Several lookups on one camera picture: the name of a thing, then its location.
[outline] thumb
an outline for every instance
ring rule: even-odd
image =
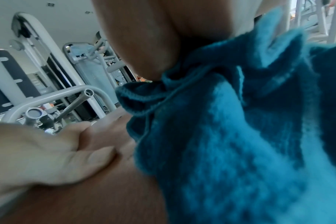
[[[114,147],[96,151],[42,151],[43,159],[33,160],[29,182],[46,185],[62,185],[84,180],[106,167],[115,157]]]

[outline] blue fabric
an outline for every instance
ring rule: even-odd
[[[336,46],[279,14],[117,89],[172,224],[336,224]]]

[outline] towel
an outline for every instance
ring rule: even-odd
[[[275,38],[280,14],[117,88],[170,223],[336,224],[336,46]]]

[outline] fingernail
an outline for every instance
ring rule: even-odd
[[[104,147],[94,151],[88,158],[88,163],[98,164],[110,162],[116,155],[116,150],[113,146]]]

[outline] ceiling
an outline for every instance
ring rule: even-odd
[[[55,6],[48,7],[48,2]],[[8,41],[15,39],[10,29],[13,15],[35,16],[62,48],[68,42],[93,42],[99,24],[95,14],[86,11],[93,12],[90,0],[0,0],[0,47],[7,48],[27,74],[37,72],[24,52],[9,47]]]

